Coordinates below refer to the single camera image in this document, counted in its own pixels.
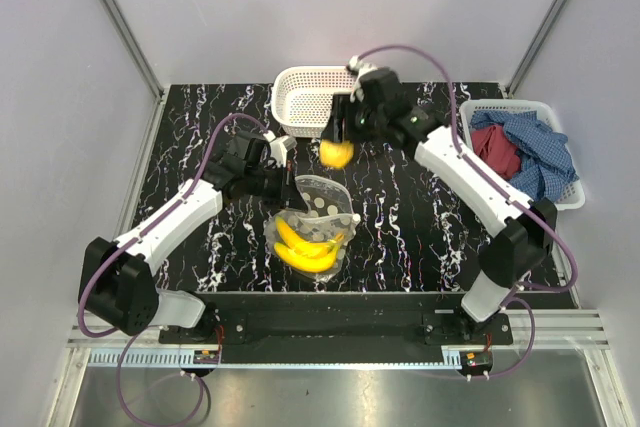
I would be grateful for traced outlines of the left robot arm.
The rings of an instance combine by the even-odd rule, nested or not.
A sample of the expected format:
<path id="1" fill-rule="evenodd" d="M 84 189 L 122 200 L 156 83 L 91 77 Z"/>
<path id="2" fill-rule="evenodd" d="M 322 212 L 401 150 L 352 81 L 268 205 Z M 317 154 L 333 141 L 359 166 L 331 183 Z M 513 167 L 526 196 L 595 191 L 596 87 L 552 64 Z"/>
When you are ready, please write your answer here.
<path id="1" fill-rule="evenodd" d="M 193 342 L 208 341 L 216 319 L 205 302 L 158 288 L 154 276 L 197 228 L 234 201 L 254 197 L 277 209 L 306 211 L 293 173 L 295 146 L 291 136 L 240 131 L 145 221 L 113 241 L 93 240 L 85 250 L 78 313 L 90 312 L 128 336 L 167 326 L 180 327 Z"/>

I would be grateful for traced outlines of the polka dot zip top bag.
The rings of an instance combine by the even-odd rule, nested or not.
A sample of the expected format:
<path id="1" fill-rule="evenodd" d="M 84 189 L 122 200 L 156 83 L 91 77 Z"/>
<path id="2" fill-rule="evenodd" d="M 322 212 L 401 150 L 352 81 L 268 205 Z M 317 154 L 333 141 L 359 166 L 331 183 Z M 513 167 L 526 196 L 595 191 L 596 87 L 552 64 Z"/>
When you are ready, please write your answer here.
<path id="1" fill-rule="evenodd" d="M 296 184 L 310 210 L 298 212 L 293 209 L 284 209 L 278 212 L 264 229 L 266 243 L 271 252 L 276 255 L 274 244 L 280 242 L 275 226 L 277 217 L 285 220 L 300 237 L 309 242 L 326 242 L 342 233 L 345 239 L 339 249 L 337 261 L 328 271 L 317 274 L 304 273 L 283 261 L 302 277 L 310 281 L 326 283 L 340 272 L 348 243 L 355 237 L 361 216 L 354 211 L 347 188 L 333 180 L 315 175 L 302 175 L 296 178 Z"/>

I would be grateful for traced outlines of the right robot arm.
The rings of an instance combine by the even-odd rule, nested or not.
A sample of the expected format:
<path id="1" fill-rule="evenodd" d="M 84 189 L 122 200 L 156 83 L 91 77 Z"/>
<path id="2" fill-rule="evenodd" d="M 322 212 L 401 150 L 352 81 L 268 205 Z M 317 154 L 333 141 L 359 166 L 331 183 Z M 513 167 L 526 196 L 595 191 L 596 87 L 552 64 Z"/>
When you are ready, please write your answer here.
<path id="1" fill-rule="evenodd" d="M 459 140 L 452 125 L 413 105 L 397 74 L 364 64 L 348 68 L 350 93 L 335 95 L 322 139 L 335 144 L 382 140 L 438 176 L 476 214 L 492 240 L 479 254 L 480 272 L 461 300 L 454 331 L 476 343 L 505 307 L 517 283 L 553 249 L 555 205 L 510 186 Z"/>

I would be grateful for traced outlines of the yellow fake banana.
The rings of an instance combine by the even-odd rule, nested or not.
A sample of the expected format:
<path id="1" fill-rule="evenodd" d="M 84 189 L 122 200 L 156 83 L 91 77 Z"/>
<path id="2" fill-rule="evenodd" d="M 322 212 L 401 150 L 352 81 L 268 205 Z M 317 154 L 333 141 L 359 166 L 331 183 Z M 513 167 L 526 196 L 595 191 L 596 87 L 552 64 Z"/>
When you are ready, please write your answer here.
<path id="1" fill-rule="evenodd" d="M 274 244 L 276 255 L 290 267 L 304 273 L 322 273 L 336 263 L 345 236 L 339 233 L 326 242 L 309 242 L 300 237 L 281 217 L 275 220 L 280 242 Z"/>

